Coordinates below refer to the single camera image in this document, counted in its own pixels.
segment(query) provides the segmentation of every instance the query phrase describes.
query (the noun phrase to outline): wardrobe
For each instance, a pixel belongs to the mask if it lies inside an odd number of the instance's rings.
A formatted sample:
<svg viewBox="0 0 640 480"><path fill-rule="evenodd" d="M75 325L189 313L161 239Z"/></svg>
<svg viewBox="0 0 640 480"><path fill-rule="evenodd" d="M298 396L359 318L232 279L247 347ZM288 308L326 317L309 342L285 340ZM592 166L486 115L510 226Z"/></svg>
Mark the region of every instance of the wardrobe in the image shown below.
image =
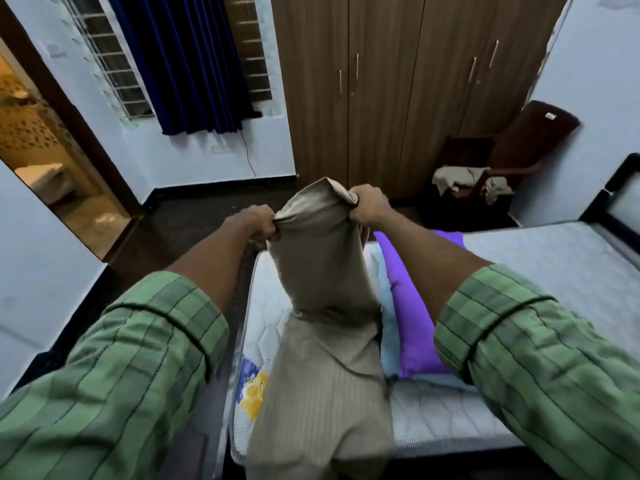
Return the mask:
<svg viewBox="0 0 640 480"><path fill-rule="evenodd" d="M271 0L300 184L430 183L521 110L567 0Z"/></svg>

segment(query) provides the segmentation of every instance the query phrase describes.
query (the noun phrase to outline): green striped sleeve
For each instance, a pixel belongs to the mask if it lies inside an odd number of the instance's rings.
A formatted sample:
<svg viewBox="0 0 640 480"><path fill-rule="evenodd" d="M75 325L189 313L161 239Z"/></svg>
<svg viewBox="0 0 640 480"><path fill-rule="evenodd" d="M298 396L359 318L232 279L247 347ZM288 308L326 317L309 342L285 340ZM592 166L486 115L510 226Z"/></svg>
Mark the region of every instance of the green striped sleeve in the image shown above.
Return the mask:
<svg viewBox="0 0 640 480"><path fill-rule="evenodd" d="M558 475L640 477L640 364L530 281L499 264L471 275L435 345Z"/></svg>
<svg viewBox="0 0 640 480"><path fill-rule="evenodd" d="M0 404L0 477L152 478L228 336L192 282L150 274L105 310L62 369Z"/></svg>

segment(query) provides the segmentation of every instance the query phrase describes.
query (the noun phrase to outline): electrical cord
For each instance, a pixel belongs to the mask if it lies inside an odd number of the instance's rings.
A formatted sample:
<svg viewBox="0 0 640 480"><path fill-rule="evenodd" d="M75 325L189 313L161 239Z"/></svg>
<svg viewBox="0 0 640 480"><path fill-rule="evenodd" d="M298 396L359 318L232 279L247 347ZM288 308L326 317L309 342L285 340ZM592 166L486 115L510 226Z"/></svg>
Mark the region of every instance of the electrical cord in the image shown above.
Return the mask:
<svg viewBox="0 0 640 480"><path fill-rule="evenodd" d="M242 134L242 130L239 130L239 131L240 131L240 136L242 136L242 141L244 141L244 147L246 148L246 162L249 163L249 168L253 172L253 176L258 178L258 176L255 174L255 170L251 166L251 161L249 161L249 146L246 144L246 140L244 139L244 135Z"/></svg>

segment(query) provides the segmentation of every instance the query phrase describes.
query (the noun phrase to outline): blue curtain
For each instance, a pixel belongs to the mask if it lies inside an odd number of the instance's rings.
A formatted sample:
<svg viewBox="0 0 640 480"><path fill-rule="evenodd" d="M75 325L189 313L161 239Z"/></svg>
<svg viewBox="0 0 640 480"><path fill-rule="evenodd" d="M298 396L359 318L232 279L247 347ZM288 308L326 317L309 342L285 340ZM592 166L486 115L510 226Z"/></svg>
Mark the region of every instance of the blue curtain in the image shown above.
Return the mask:
<svg viewBox="0 0 640 480"><path fill-rule="evenodd" d="M242 129L252 108L222 0L109 0L166 135Z"/></svg>

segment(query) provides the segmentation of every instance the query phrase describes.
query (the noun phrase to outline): mattress label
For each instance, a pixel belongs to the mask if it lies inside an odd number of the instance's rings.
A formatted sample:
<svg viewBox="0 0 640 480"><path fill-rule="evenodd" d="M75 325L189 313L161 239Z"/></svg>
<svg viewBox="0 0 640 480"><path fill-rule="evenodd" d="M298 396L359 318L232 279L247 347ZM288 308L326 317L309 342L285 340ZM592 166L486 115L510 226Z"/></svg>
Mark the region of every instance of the mattress label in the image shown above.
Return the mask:
<svg viewBox="0 0 640 480"><path fill-rule="evenodd" d="M236 391L236 404L255 420L262 405L264 390L269 377L258 366L243 355L240 363L240 379Z"/></svg>

